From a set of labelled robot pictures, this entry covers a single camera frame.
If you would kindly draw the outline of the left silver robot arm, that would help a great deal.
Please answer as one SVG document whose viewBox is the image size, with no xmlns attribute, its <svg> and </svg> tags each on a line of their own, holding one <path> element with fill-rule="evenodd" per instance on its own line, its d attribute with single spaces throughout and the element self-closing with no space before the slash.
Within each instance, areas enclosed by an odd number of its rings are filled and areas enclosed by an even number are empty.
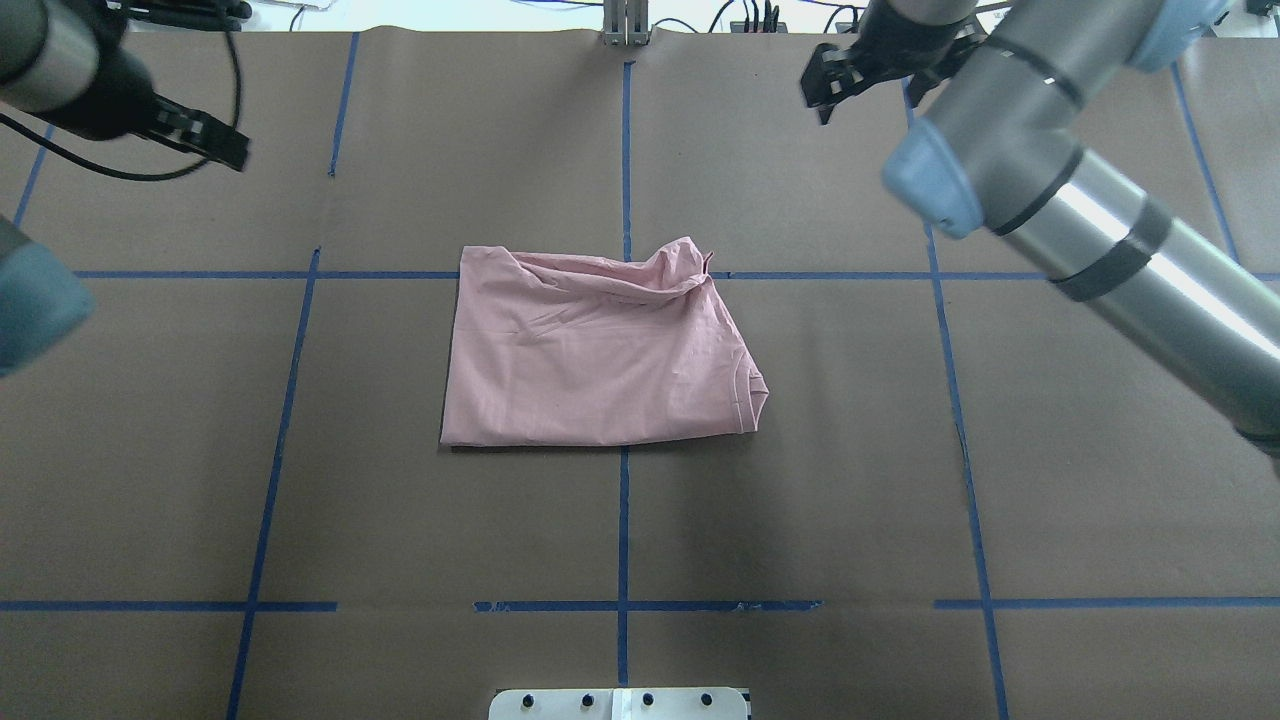
<svg viewBox="0 0 1280 720">
<path fill-rule="evenodd" d="M 247 1 L 5 1 L 3 126 L 44 155 L 116 181 L 178 181 L 210 164 L 241 172 L 250 159 L 250 138 L 241 131 L 244 77 L 236 35 L 252 13 Z M 233 78 L 230 118 L 221 120 L 156 91 L 147 67 L 125 47 L 132 22 L 220 35 Z M 87 141 L 133 136 L 191 154 L 195 161 L 169 172 L 110 168 L 31 129 L 17 113 Z M 15 220 L 3 219 L 4 375 L 28 366 L 78 329 L 93 306 L 92 295 L 68 266 Z"/>
</svg>

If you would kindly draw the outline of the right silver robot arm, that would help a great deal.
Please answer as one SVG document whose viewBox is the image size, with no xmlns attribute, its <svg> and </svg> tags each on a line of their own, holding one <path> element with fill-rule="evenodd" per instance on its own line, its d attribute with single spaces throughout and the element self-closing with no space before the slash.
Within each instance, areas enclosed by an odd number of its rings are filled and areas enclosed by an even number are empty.
<svg viewBox="0 0 1280 720">
<path fill-rule="evenodd" d="M 1171 65 L 1228 3 L 1015 1 L 988 35 L 977 8 L 870 3 L 851 45 L 814 47 L 806 106 L 827 124 L 881 83 L 940 88 L 884 187 L 956 240 L 1004 238 L 1276 457 L 1277 296 L 1071 132 L 1120 69 Z"/>
</svg>

